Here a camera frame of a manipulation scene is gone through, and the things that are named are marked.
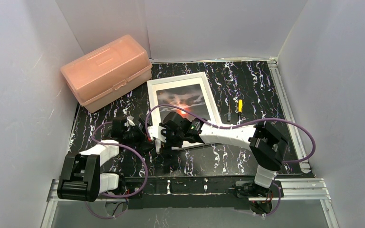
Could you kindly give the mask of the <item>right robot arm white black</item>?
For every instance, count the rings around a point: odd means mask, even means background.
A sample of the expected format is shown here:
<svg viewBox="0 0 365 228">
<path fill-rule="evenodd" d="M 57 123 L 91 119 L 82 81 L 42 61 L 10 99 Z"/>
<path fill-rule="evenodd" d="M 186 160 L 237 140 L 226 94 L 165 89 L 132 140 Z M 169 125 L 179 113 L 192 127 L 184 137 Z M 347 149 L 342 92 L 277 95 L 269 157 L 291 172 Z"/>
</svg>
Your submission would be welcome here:
<svg viewBox="0 0 365 228">
<path fill-rule="evenodd" d="M 267 121 L 217 126 L 201 118 L 189 121 L 171 112 L 162 123 L 152 126 L 149 133 L 164 150 L 181 148 L 184 142 L 220 143 L 248 149 L 258 163 L 253 185 L 264 189 L 272 185 L 288 149 L 287 139 Z"/>
</svg>

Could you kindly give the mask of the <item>white picture frame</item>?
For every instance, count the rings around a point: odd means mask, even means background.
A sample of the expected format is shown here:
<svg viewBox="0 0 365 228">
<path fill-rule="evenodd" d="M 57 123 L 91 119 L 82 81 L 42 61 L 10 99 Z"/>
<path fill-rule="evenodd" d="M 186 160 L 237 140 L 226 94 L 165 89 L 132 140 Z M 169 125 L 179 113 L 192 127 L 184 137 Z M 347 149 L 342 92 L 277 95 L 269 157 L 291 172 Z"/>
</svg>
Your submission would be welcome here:
<svg viewBox="0 0 365 228">
<path fill-rule="evenodd" d="M 204 72 L 181 75 L 181 76 L 172 76 L 172 77 L 162 78 L 162 79 L 149 80 L 147 82 L 147 87 L 148 87 L 148 92 L 149 92 L 150 109 L 155 107 L 155 106 L 151 107 L 151 102 L 153 101 L 153 98 L 154 98 L 154 93 L 153 93 L 152 87 L 154 85 L 158 85 L 158 84 L 164 85 L 166 83 L 173 83 L 174 86 L 181 86 L 183 83 L 187 83 L 189 85 L 192 85 L 194 83 L 204 83 L 205 85 L 208 85 L 210 87 L 208 78 L 206 77 L 206 74 Z M 162 104 L 162 106 L 173 107 L 173 108 L 179 109 L 181 111 L 184 111 L 184 109 L 182 109 L 180 107 L 177 107 L 177 106 L 174 106 L 174 105 L 171 105 L 171 104 L 169 104 L 169 105 Z M 162 121 L 160 121 L 160 123 L 156 123 L 156 124 L 154 124 L 152 122 L 152 125 L 159 125 L 160 126 L 161 123 L 162 123 Z"/>
</svg>

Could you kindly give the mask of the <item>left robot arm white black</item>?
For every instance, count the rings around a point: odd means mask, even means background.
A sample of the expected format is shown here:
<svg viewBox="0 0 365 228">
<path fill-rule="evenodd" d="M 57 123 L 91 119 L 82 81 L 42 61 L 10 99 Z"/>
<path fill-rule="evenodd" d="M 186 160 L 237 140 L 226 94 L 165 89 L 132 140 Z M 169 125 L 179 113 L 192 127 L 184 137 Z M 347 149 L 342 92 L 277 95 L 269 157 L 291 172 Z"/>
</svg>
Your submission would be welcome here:
<svg viewBox="0 0 365 228">
<path fill-rule="evenodd" d="M 154 148 L 144 119 L 139 118 L 139 123 L 135 124 L 132 117 L 115 118 L 97 127 L 91 138 L 96 143 L 93 147 L 65 156 L 58 181 L 58 197 L 63 200 L 94 202 L 100 194 L 111 198 L 128 198 L 140 193 L 149 178 L 149 169 L 141 153 Z M 126 181 L 120 173 L 104 173 L 101 167 L 118 156 L 122 149 L 131 151 L 141 160 L 144 181 L 134 192 L 110 194 L 110 191 L 118 188 L 126 190 Z"/>
</svg>

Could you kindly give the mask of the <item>yellow handled screwdriver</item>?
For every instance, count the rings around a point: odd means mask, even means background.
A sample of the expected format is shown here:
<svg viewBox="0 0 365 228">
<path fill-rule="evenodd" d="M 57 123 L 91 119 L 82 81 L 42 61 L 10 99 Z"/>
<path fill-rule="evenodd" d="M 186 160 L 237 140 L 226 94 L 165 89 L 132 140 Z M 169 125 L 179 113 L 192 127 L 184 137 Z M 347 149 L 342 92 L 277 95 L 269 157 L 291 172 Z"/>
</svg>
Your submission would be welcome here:
<svg viewBox="0 0 365 228">
<path fill-rule="evenodd" d="M 237 111 L 239 121 L 241 120 L 241 116 L 242 116 L 242 108 L 243 108 L 243 100 L 239 99 L 238 100 L 238 111 Z"/>
</svg>

